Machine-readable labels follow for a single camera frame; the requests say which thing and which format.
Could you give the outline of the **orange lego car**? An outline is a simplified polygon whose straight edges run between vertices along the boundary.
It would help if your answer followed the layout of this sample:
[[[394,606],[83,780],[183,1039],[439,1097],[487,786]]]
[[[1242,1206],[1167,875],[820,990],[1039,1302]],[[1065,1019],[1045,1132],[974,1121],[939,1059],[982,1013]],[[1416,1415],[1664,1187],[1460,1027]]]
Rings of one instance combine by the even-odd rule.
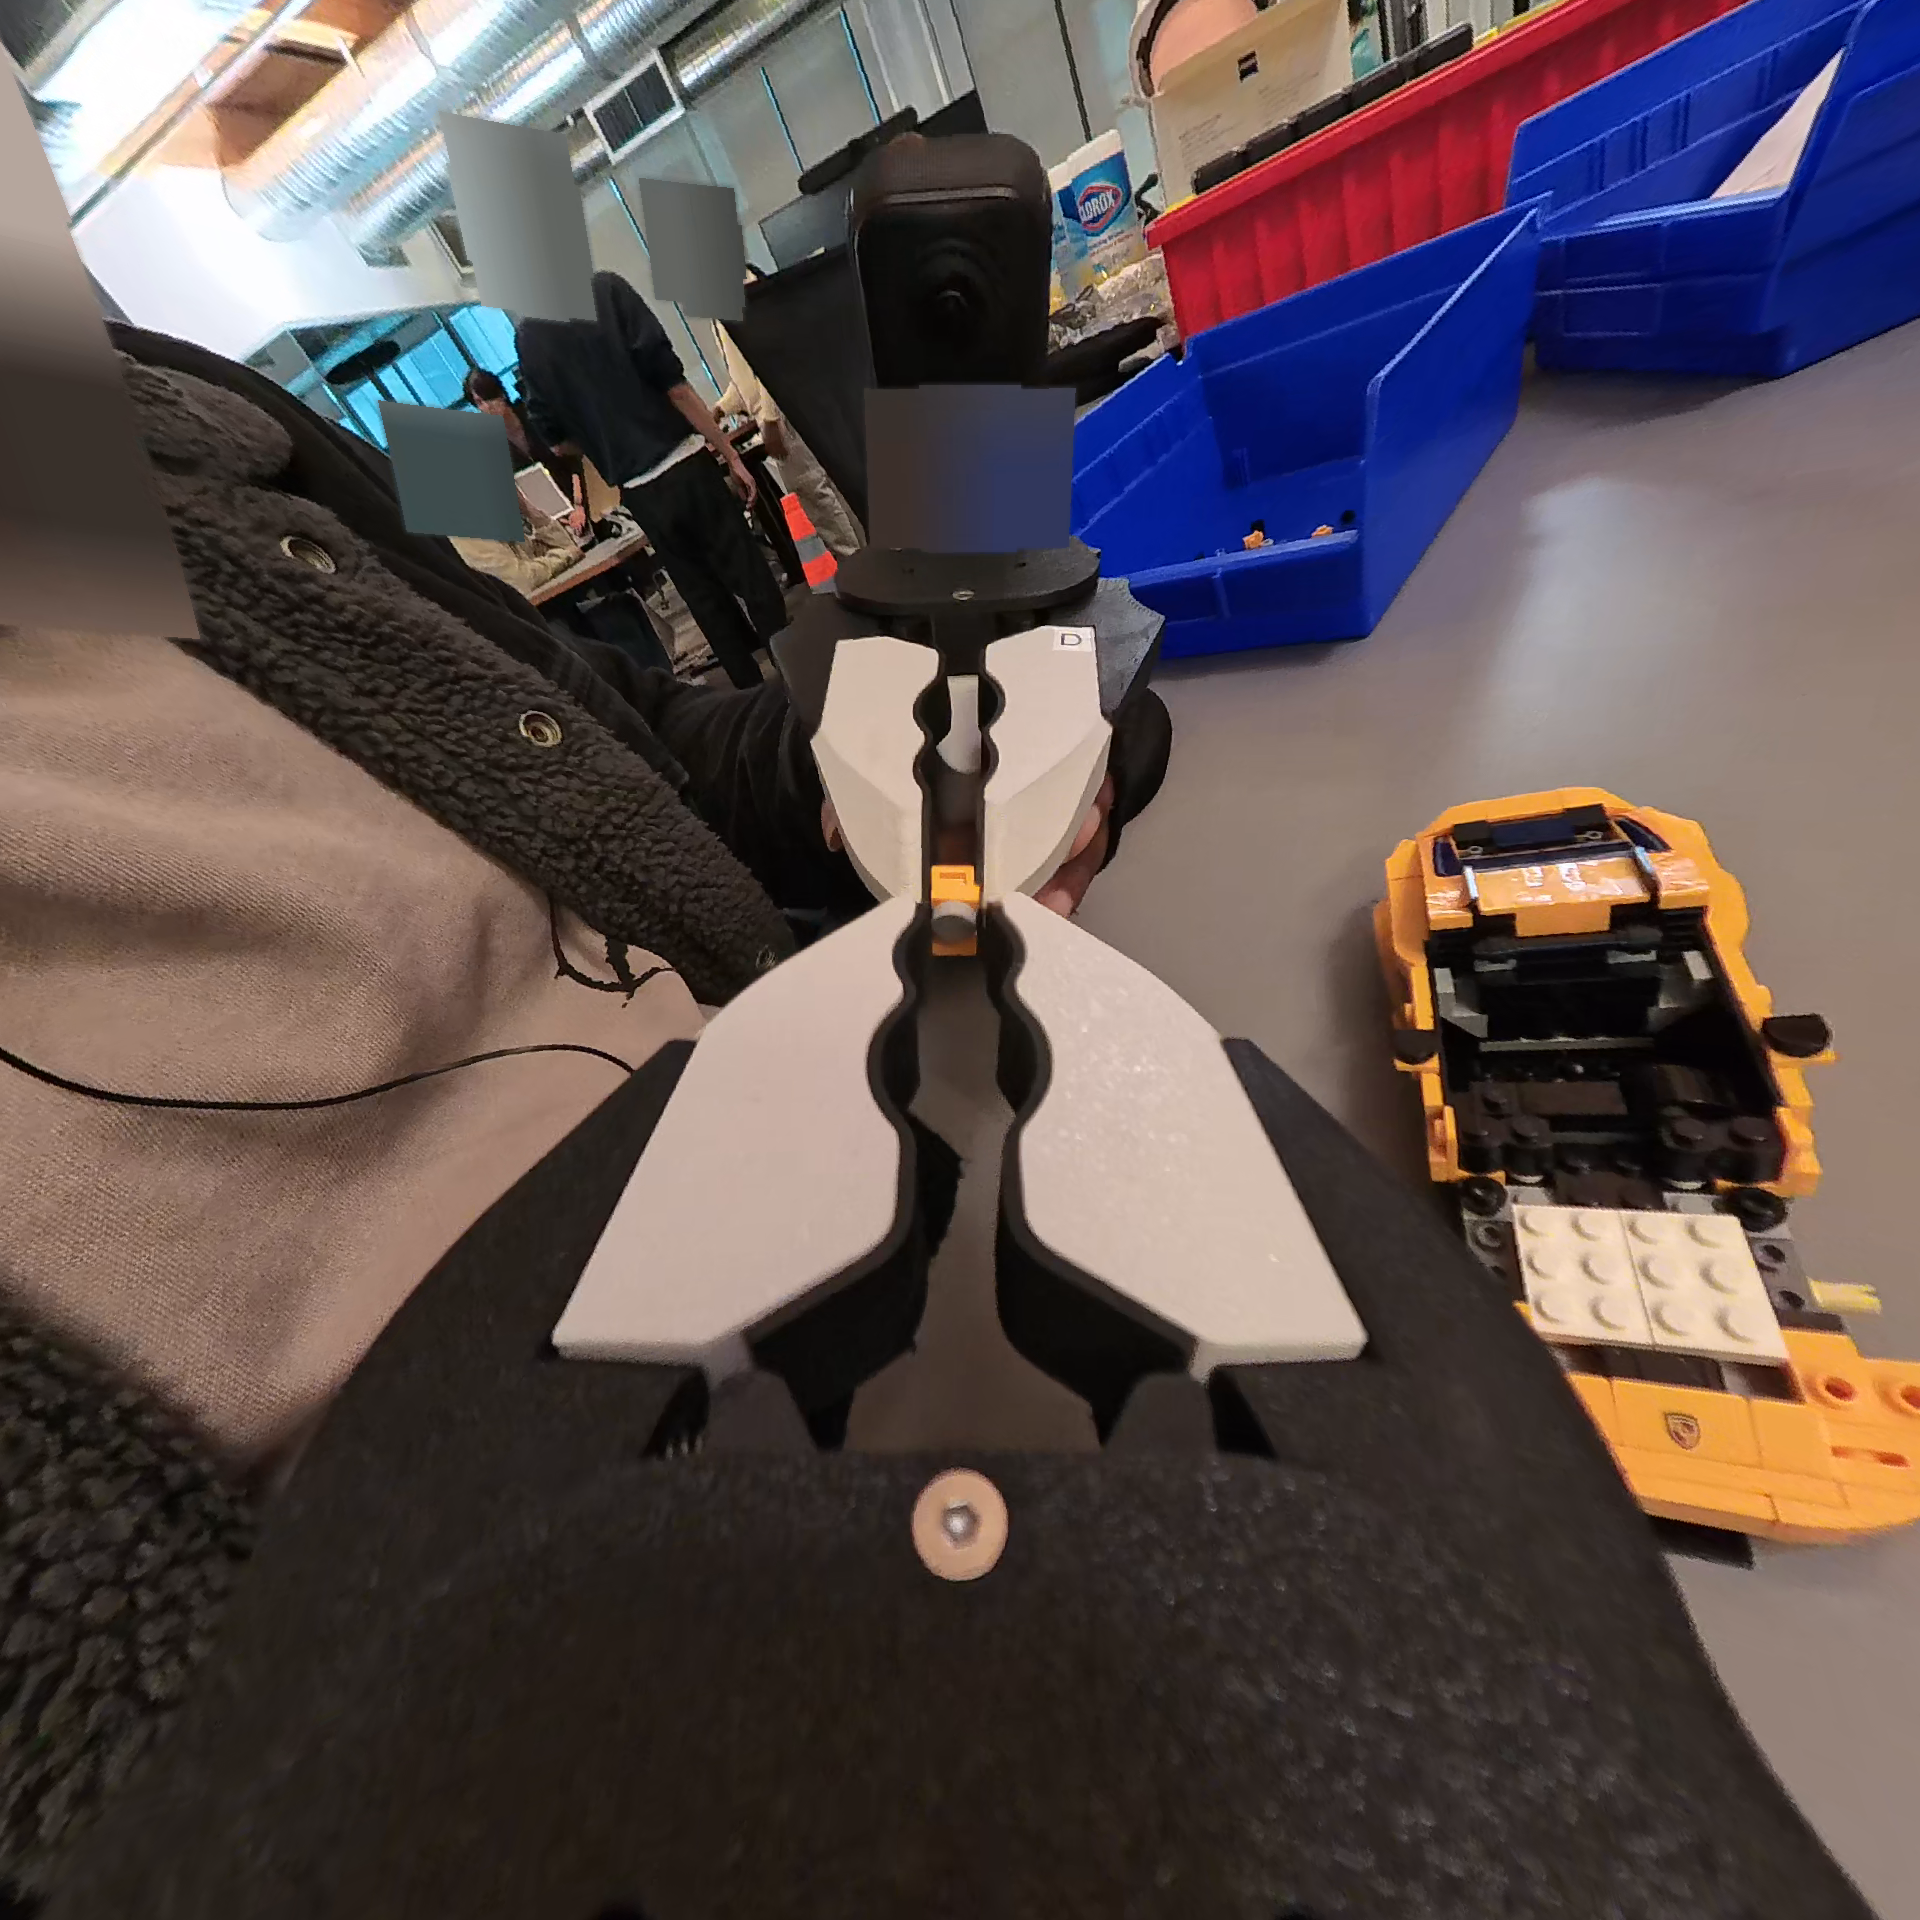
[[[1687,818],[1595,786],[1451,807],[1372,915],[1429,1180],[1657,1524],[1850,1544],[1917,1521],[1915,1363],[1816,1280],[1816,1015],[1750,967]]]

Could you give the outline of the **red plastic bin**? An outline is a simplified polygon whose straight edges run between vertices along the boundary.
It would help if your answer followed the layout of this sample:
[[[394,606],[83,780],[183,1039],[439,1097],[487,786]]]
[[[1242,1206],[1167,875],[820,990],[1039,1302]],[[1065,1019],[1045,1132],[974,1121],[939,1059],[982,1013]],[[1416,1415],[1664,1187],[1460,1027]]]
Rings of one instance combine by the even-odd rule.
[[[1561,2],[1147,228],[1191,338],[1500,211],[1518,128],[1727,2]]]

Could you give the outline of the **white paper in bin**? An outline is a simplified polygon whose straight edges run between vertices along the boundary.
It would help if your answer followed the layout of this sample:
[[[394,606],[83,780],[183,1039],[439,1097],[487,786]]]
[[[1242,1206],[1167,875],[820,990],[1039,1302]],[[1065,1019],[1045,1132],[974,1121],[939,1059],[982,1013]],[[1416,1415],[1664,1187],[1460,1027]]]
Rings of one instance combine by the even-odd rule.
[[[1844,55],[1833,55],[1712,191],[1712,200],[1778,194],[1792,184]]]

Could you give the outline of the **white wipes canister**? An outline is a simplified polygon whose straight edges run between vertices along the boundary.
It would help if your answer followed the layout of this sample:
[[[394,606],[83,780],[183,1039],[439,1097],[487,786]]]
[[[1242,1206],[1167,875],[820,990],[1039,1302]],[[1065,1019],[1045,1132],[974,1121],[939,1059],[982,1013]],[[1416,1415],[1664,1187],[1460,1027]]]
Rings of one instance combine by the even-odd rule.
[[[1048,171],[1051,208],[1051,310],[1063,315],[1093,286],[1147,257],[1125,142],[1109,128]]]

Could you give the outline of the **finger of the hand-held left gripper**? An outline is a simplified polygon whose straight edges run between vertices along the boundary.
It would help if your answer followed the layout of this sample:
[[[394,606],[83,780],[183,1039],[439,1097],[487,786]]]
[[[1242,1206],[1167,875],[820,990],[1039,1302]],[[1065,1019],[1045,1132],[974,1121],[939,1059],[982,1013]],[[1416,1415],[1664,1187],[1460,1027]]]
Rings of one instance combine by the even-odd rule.
[[[1107,771],[1093,629],[999,637],[982,655],[982,681],[998,706],[980,727],[989,751],[980,895],[1036,897],[1068,861]]]
[[[899,637],[841,638],[812,736],[836,843],[875,900],[924,902],[926,733],[916,708],[944,689],[939,655]]]

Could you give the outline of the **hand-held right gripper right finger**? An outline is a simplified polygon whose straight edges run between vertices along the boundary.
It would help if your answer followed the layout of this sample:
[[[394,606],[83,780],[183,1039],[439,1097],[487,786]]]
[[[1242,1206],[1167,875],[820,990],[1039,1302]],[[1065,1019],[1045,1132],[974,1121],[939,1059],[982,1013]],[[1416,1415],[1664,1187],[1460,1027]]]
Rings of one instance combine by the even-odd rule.
[[[1367,1334],[1228,1045],[1024,895],[980,930],[999,1037],[996,1312],[1059,1385],[1350,1363]]]

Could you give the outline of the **silver ventilation duct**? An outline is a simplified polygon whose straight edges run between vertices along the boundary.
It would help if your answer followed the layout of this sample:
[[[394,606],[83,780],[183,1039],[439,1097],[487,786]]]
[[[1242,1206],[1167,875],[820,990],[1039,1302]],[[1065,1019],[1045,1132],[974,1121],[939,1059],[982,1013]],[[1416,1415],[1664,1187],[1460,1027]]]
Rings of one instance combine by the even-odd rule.
[[[1059,4],[409,4],[217,175],[263,242],[341,241],[375,268],[452,212],[441,121],[562,130],[573,179],[732,184],[748,245],[844,142],[975,90],[1043,134],[1073,75]]]

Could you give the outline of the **person's left hand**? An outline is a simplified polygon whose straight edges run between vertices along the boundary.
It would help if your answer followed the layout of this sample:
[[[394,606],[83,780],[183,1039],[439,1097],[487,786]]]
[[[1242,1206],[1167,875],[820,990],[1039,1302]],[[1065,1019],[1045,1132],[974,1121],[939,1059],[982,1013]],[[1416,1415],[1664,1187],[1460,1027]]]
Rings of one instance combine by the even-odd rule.
[[[1116,771],[1107,768],[1073,833],[1068,857],[1034,895],[1039,907],[1068,921],[1079,912],[1091,882],[1113,858],[1124,828],[1118,801]]]

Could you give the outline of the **cardboard box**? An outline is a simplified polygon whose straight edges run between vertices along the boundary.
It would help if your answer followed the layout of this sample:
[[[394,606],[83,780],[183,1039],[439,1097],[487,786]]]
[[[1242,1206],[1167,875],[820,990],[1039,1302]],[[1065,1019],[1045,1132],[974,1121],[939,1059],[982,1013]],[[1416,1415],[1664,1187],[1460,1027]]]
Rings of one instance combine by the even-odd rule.
[[[1137,2],[1125,62],[1175,207],[1203,165],[1351,84],[1347,4]]]

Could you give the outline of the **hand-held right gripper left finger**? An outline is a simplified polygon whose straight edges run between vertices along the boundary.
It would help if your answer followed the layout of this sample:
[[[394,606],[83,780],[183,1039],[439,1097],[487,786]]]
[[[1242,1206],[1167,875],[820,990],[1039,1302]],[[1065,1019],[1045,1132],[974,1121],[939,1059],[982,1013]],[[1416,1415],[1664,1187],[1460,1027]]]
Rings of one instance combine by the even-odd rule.
[[[712,1017],[552,1329],[557,1357],[867,1381],[926,1298],[928,915],[886,900]]]

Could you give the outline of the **beige hoodie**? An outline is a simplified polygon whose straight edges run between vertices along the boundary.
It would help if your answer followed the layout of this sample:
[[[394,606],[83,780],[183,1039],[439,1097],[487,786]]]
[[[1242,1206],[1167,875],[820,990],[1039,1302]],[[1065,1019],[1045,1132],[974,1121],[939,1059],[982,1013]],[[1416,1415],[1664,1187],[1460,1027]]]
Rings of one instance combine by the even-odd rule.
[[[557,972],[539,893],[170,642],[2,648],[3,1296],[286,1450],[468,1228],[704,1011]]]

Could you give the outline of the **person's left forearm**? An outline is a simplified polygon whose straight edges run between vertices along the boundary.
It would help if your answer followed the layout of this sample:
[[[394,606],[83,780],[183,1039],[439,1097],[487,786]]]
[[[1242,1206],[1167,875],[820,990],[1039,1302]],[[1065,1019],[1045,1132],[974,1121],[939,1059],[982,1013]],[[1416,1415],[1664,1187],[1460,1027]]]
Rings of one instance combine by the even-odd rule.
[[[828,845],[809,739],[779,684],[688,684],[640,666],[633,686],[693,813],[779,911],[846,922],[874,907],[850,857]]]

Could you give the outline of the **large blue plastic bin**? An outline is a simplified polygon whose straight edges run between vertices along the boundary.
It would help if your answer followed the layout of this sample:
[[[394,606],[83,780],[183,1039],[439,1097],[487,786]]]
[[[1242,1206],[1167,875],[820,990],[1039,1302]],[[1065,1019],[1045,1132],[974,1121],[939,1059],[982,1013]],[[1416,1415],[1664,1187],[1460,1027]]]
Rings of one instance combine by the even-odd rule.
[[[1716,186],[1841,55],[1786,191]],[[1513,134],[1554,373],[1778,379],[1917,315],[1917,6],[1754,2]]]

